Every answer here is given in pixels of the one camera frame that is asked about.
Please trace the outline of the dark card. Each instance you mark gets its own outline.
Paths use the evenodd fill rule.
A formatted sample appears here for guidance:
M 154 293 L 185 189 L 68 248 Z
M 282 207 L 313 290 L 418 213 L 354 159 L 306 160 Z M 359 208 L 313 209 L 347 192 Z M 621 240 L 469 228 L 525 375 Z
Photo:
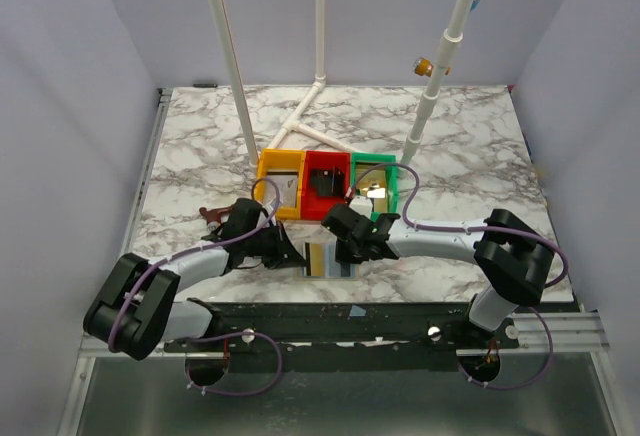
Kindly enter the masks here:
M 333 169 L 312 169 L 310 186 L 318 198 L 343 198 L 346 194 L 346 173 Z

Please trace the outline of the white striped card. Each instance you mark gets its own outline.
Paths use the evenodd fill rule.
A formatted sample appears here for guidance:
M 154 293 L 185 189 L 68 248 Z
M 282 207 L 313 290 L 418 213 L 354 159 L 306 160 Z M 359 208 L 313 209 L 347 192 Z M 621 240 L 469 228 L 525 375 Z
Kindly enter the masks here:
M 267 178 L 278 188 L 281 207 L 297 206 L 299 177 L 294 172 L 269 172 Z

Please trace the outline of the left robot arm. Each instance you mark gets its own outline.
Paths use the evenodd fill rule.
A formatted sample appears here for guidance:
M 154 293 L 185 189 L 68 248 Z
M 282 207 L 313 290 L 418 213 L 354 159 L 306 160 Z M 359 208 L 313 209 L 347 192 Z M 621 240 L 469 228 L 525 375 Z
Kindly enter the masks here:
M 260 203 L 240 198 L 226 222 L 190 248 L 155 262 L 134 253 L 121 256 L 89 306 L 83 330 L 135 360 L 162 342 L 201 338 L 213 331 L 214 311 L 176 296 L 238 269 L 247 258 L 269 270 L 306 266 L 283 225 Z

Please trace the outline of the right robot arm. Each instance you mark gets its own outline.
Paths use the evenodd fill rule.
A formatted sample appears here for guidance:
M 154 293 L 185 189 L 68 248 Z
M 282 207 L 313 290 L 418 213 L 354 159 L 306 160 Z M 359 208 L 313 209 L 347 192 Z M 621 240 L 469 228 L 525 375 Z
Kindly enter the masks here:
M 467 324 L 495 332 L 517 308 L 541 301 L 560 249 L 508 210 L 496 209 L 480 223 L 429 225 L 405 214 L 376 220 L 346 204 L 333 206 L 322 226 L 338 241 L 336 258 L 353 262 L 433 257 L 474 264 L 489 281 L 467 311 Z

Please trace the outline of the beige card holder wallet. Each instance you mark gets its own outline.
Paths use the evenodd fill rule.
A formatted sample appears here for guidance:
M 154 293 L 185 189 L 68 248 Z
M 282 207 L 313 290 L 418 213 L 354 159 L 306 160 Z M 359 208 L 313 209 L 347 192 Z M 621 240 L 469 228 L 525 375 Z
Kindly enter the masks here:
M 304 259 L 305 259 L 304 245 L 306 243 L 308 242 L 303 243 L 301 246 Z M 325 246 L 325 253 L 324 253 L 325 276 L 322 278 L 306 277 L 304 274 L 305 266 L 306 266 L 306 259 L 305 259 L 305 264 L 303 265 L 303 267 L 300 269 L 300 272 L 299 272 L 299 277 L 301 279 L 314 280 L 314 281 L 320 281 L 320 280 L 348 281 L 348 280 L 355 280 L 358 277 L 358 267 L 356 265 L 347 263 L 347 262 L 340 262 L 337 259 L 337 243 L 336 242 L 318 243 L 318 244 L 323 244 Z

